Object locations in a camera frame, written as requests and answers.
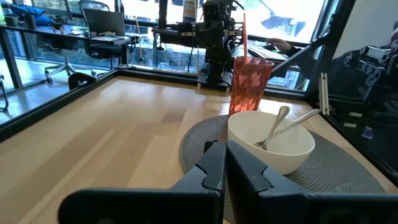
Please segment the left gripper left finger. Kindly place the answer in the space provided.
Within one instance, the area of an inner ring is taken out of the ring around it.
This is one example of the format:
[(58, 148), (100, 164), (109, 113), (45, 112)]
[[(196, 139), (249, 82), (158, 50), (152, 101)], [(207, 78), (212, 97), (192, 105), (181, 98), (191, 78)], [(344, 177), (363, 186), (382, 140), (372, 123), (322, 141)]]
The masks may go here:
[(226, 146), (202, 158), (169, 189), (85, 188), (66, 196), (59, 223), (222, 223)]

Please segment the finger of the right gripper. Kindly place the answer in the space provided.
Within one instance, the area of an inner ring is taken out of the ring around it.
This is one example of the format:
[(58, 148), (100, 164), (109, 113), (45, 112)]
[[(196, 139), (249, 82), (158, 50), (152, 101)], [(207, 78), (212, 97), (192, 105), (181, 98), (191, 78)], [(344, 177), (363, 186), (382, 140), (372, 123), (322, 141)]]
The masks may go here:
[(214, 21), (211, 26), (211, 46), (217, 49), (221, 49), (223, 47), (223, 37), (223, 22)]
[(207, 48), (208, 41), (207, 41), (207, 29), (210, 28), (210, 21), (199, 22), (195, 25), (195, 37), (198, 42), (199, 48)]

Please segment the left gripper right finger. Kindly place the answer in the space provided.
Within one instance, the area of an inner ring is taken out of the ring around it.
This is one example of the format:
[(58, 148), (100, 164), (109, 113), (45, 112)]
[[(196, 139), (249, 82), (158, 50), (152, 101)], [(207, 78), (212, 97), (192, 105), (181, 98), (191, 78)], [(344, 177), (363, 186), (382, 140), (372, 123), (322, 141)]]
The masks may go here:
[(310, 192), (234, 141), (227, 180), (236, 223), (397, 223), (397, 196)]

